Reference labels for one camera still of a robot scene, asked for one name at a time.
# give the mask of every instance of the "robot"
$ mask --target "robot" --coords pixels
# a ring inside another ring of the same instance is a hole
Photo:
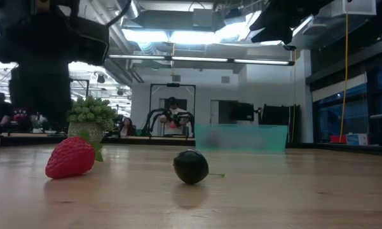
[[[68,64],[101,66],[109,51],[109,27],[78,17],[79,0],[0,0],[0,62],[16,62],[9,82],[11,103],[64,119],[72,105]],[[65,15],[60,6],[71,9]]]
[[[269,0],[269,5],[250,26],[251,31],[262,29],[252,38],[252,42],[280,40],[289,44],[292,41],[290,28],[297,27],[309,15],[317,15],[322,7],[331,2],[333,0]]]
[[[160,113],[154,116],[153,123],[150,124],[151,117],[156,112],[160,112]],[[181,120],[188,119],[191,124],[192,136],[194,137],[194,126],[195,126],[194,116],[189,112],[179,112],[177,114],[172,114],[171,110],[165,109],[165,108],[154,109],[148,113],[146,124],[144,125],[144,128],[141,130],[142,136],[151,136],[151,132],[154,129],[155,122],[161,115],[165,115],[167,117],[167,120],[169,122],[173,121],[177,127],[181,126]]]

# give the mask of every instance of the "wall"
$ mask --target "wall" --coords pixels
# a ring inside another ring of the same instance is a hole
[[[310,86],[305,79],[311,75],[311,52],[301,51],[301,56],[296,61],[296,68],[292,68],[294,96],[292,103],[301,106],[301,141],[313,142],[313,120],[312,120],[312,94]]]
[[[138,69],[138,72],[146,83],[132,88],[131,117],[134,125],[141,128],[149,111],[149,84],[170,83],[172,77],[170,69]],[[292,66],[246,65],[237,75],[232,70],[213,69],[177,69],[174,72],[181,75],[182,84],[196,85],[196,123],[210,123],[211,100],[248,102],[256,109],[264,104],[291,106],[296,103],[301,105],[301,139],[313,142],[311,93],[305,83],[305,77],[311,74],[309,51],[301,52],[295,71]],[[230,84],[222,84],[221,76],[230,76]],[[192,106],[193,96],[188,90],[161,87],[153,94],[151,109],[159,107],[160,98],[171,96],[188,99],[188,107]]]

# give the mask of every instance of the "black monitor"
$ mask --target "black monitor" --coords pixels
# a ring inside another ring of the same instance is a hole
[[[232,102],[230,118],[237,121],[254,121],[253,104]]]

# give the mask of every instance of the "white pot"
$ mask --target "white pot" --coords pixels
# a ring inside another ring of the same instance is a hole
[[[32,129],[32,132],[33,132],[34,134],[42,134],[42,133],[43,133],[43,130],[41,130],[40,128],[34,128],[34,129]]]
[[[89,132],[90,140],[100,143],[103,139],[103,128],[96,123],[69,123],[68,137],[76,136],[80,130],[86,129]]]

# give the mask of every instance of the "fruit stem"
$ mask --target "fruit stem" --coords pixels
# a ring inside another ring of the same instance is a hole
[[[225,176],[225,174],[209,174],[209,175],[211,175],[211,176],[221,176],[221,177]]]

